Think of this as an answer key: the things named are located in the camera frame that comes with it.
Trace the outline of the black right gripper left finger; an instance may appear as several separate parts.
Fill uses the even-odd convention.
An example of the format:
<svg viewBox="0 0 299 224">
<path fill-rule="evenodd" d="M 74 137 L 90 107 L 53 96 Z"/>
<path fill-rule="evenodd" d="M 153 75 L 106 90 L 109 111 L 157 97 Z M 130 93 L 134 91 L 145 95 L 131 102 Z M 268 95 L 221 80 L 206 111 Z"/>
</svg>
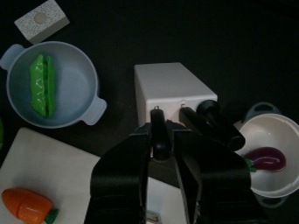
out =
<svg viewBox="0 0 299 224">
<path fill-rule="evenodd" d="M 139 127 L 98 161 L 85 224 L 146 224 L 151 125 Z"/>
</svg>

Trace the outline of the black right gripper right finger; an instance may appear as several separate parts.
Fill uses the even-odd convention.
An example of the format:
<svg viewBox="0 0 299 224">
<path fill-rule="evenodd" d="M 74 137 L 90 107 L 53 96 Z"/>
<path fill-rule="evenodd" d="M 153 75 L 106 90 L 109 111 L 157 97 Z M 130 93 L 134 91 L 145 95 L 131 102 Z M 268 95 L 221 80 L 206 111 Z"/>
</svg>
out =
<svg viewBox="0 0 299 224">
<path fill-rule="evenodd" d="M 245 159 L 190 130 L 173 143 L 187 224 L 268 224 Z"/>
</svg>

